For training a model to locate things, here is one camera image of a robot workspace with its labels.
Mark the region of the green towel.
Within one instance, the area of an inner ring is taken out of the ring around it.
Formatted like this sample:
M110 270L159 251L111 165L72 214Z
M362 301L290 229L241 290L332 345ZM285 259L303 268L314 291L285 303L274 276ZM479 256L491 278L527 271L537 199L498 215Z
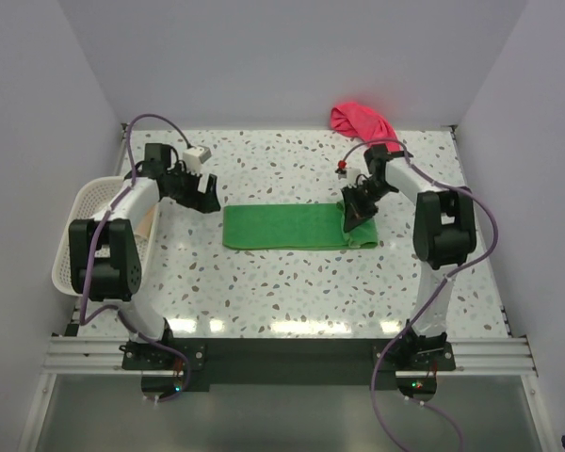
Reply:
M379 243L375 222L344 231L344 205L335 203L229 205L222 244L232 250L360 250Z

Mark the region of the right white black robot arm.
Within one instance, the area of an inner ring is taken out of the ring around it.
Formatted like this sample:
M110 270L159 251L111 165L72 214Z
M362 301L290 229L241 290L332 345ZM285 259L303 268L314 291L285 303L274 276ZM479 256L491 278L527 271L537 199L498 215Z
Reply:
M465 188L428 178L411 162L405 146L389 151L392 143L380 138L366 144L367 176L352 175L345 159L338 163L336 172L348 181L342 189L343 230L348 234L373 218L378 202L390 193L400 193L412 202L412 245L421 264L417 301L389 353L400 355L410 369L420 370L433 360L434 351L445 346L453 272L476 249L475 212Z

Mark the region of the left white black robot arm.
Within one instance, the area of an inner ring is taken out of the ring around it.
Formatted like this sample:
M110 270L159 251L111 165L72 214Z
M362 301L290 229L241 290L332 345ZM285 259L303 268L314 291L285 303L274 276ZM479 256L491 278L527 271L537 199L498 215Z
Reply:
M68 228L72 288L81 296L79 324L116 312L131 340L146 343L142 356L155 369L174 363L176 346L164 338L167 320L149 301L134 299L142 283L135 230L165 198L202 214L218 212L217 176L202 172L211 156L200 145L178 153L168 144L147 144L144 159L132 166L114 198Z

